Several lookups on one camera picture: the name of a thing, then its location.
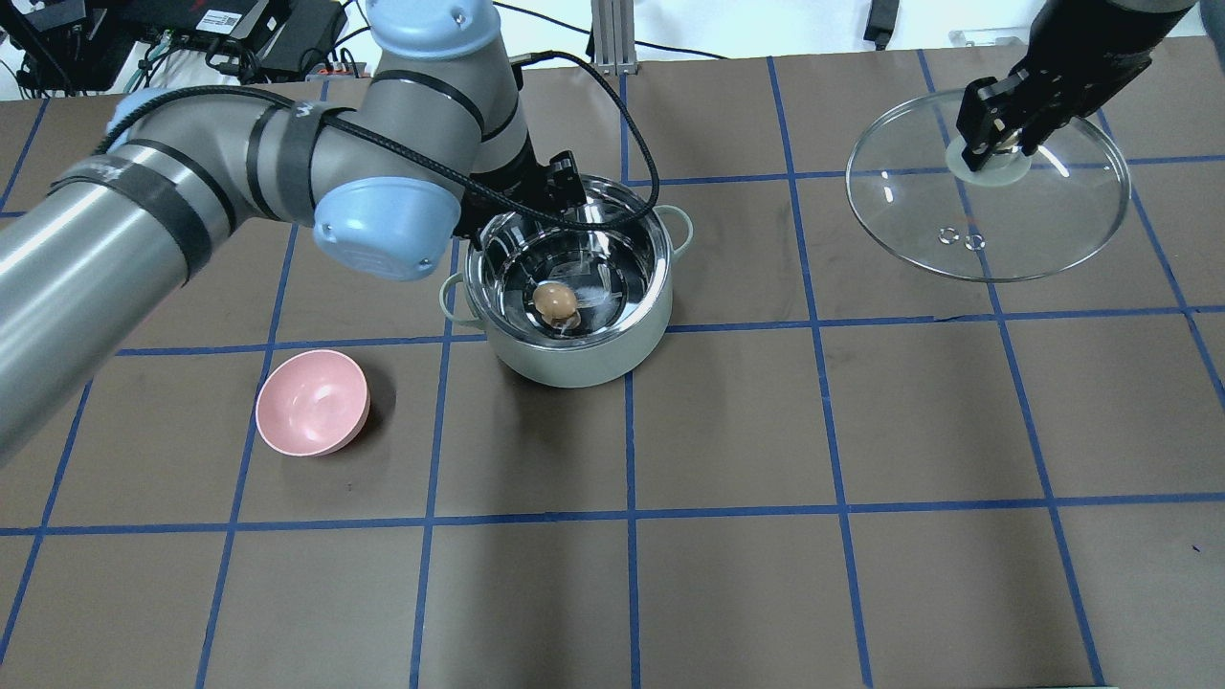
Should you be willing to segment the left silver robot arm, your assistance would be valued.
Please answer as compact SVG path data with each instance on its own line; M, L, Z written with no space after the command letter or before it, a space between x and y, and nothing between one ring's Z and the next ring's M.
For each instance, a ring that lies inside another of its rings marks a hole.
M134 94L96 153L2 230L9 461L243 223L312 230L330 257L421 280L494 215L559 218L490 1L372 1L382 56L359 105L267 89Z

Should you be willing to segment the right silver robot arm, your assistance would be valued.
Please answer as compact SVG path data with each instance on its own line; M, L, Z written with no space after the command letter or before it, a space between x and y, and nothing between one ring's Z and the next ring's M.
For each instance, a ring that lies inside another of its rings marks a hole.
M1098 113L1152 66L1152 51L1192 1L1046 1L1005 78L967 85L957 116L960 158L979 173L993 156L1031 156L1056 131Z

